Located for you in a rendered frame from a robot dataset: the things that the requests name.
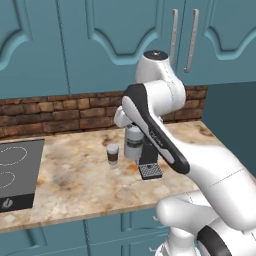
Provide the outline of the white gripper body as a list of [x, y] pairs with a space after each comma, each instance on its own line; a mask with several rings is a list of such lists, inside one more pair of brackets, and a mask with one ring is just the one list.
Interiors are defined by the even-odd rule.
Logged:
[[130, 160], [138, 160], [142, 153], [142, 147], [129, 147], [124, 148], [124, 156]]

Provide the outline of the black coffee machine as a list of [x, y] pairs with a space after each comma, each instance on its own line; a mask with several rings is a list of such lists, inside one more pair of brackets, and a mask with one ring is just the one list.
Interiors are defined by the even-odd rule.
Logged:
[[162, 171], [158, 165], [158, 151], [147, 137], [144, 137], [141, 156], [138, 160], [138, 169], [143, 180], [162, 177]]

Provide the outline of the teal drawer front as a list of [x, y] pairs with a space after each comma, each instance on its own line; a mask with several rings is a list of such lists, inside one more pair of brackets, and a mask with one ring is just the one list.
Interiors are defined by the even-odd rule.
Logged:
[[148, 248], [158, 249], [166, 237], [167, 231], [150, 233], [133, 238], [128, 246], [129, 256], [154, 256], [155, 252], [150, 252]]
[[154, 208], [121, 213], [121, 231], [165, 229], [165, 226], [155, 220], [155, 217]]

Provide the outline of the teal lower cupboard door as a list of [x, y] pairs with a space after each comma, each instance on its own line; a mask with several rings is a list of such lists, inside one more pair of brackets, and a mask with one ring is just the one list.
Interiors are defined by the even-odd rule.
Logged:
[[2, 233], [0, 256], [88, 256], [83, 222]]
[[121, 256], [121, 243], [130, 237], [130, 213], [120, 213], [84, 221], [89, 256]]

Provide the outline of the teal cupboard door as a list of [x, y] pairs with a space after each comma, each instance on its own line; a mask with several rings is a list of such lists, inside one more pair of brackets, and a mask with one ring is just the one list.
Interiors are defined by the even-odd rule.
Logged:
[[67, 93], [57, 0], [0, 0], [0, 99]]
[[185, 0], [57, 0], [71, 94], [123, 91], [147, 50], [170, 51]]
[[88, 256], [83, 222], [2, 233], [0, 256]]
[[[186, 67], [199, 10], [192, 64]], [[256, 81], [256, 0], [185, 0], [176, 72], [186, 86]]]
[[89, 256], [121, 256], [121, 243], [130, 237], [130, 213], [120, 213], [84, 221]]

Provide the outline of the black hob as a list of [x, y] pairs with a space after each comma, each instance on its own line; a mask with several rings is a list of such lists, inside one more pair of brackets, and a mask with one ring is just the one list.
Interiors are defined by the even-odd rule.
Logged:
[[[33, 207], [43, 139], [0, 143], [0, 213]], [[13, 200], [9, 209], [2, 204]]]

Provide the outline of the teal upper cupboard door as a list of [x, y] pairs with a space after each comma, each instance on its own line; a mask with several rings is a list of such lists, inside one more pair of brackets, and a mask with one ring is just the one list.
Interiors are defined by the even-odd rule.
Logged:
[[[199, 10], [192, 64], [186, 67]], [[185, 0], [176, 72], [186, 86], [256, 81], [256, 0]]]
[[0, 0], [0, 99], [67, 93], [57, 0]]
[[170, 51], [185, 0], [57, 0], [71, 94], [123, 91], [147, 50]]

